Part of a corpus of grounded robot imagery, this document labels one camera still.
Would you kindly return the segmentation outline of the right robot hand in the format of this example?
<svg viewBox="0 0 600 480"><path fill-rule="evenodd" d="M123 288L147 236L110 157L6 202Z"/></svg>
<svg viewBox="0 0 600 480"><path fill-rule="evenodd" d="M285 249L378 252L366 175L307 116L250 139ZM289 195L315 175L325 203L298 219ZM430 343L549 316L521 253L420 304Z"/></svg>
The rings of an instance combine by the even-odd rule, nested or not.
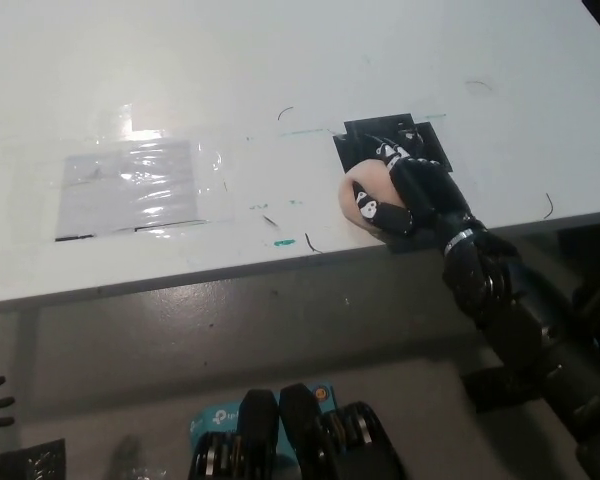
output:
<svg viewBox="0 0 600 480"><path fill-rule="evenodd" d="M369 143L372 157L351 170L349 193L365 226L405 238L428 230L443 249L486 229L439 162L388 138L371 136Z"/></svg>

